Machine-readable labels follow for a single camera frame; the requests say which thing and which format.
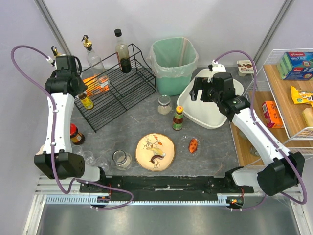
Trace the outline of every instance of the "decorative plate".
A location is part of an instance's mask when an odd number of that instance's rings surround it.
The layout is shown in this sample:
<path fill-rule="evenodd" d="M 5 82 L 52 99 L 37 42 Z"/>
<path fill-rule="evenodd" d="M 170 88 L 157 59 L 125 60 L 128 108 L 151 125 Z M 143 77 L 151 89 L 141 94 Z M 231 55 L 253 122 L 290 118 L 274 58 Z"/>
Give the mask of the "decorative plate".
<path fill-rule="evenodd" d="M 174 160 L 175 145 L 167 136 L 148 134 L 139 141 L 135 156 L 138 164 L 143 168 L 163 171 Z"/>

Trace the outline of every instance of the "white plastic basin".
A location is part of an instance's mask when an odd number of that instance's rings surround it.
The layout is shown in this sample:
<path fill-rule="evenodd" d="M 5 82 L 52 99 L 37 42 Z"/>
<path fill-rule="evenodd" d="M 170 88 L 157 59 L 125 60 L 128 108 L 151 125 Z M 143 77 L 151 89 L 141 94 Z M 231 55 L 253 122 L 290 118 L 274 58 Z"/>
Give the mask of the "white plastic basin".
<path fill-rule="evenodd" d="M 209 77 L 211 71 L 209 69 L 201 70 L 196 77 Z M 227 120 L 226 116 L 220 113 L 219 108 L 213 102 L 204 103 L 200 101 L 202 90 L 198 91 L 196 101 L 191 101 L 189 92 L 194 85 L 195 78 L 189 83 L 186 89 L 181 93 L 177 100 L 177 105 L 184 107 L 183 114 L 194 123 L 206 128 L 215 129 L 222 126 Z M 234 88 L 237 95 L 244 93 L 244 87 L 240 82 L 234 79 Z"/>

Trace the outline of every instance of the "green trash bin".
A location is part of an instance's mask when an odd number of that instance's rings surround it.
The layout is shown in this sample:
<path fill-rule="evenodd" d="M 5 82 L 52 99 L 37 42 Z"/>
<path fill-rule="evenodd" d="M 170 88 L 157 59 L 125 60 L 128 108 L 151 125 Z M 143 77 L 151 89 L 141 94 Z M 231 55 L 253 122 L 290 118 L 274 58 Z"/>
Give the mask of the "green trash bin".
<path fill-rule="evenodd" d="M 197 67 L 198 53 L 183 37 L 168 38 L 152 44 L 148 55 L 161 94 L 178 95 L 188 86 Z"/>

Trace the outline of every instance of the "orange box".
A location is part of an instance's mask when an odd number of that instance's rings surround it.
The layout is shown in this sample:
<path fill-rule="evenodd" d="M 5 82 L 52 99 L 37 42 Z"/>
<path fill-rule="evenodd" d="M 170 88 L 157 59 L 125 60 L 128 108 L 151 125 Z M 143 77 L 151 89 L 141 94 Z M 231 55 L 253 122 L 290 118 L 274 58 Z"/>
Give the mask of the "orange box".
<path fill-rule="evenodd" d="M 265 101 L 262 104 L 262 109 L 268 128 L 284 128 L 275 101 Z"/>
<path fill-rule="evenodd" d="M 89 77 L 83 80 L 85 85 L 88 87 L 86 93 L 88 96 L 92 96 L 98 94 L 100 92 L 107 92 L 109 90 L 109 86 L 101 87 L 94 77 Z"/>

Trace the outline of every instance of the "black wire rack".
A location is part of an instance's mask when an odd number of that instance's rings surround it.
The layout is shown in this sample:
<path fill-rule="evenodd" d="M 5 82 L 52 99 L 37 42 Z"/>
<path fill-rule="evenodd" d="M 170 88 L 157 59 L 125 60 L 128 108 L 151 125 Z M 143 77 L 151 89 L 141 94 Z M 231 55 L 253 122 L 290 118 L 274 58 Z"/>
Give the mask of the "black wire rack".
<path fill-rule="evenodd" d="M 101 89 L 95 79 L 84 82 L 88 86 L 87 93 L 92 93 L 89 98 L 94 103 L 94 108 L 87 110 L 79 99 L 75 100 L 75 105 L 79 112 L 88 122 L 90 127 L 97 132 L 103 126 L 113 121 L 115 118 L 157 92 L 156 77 L 151 73 L 151 68 L 143 58 L 141 50 L 134 44 L 128 45 L 129 52 L 133 52 L 130 56 L 132 70 L 129 73 L 123 73 L 119 63 L 105 71 L 109 79 L 108 87 Z M 108 56 L 102 61 L 113 59 L 116 53 Z M 91 67 L 82 71 L 91 72 Z"/>

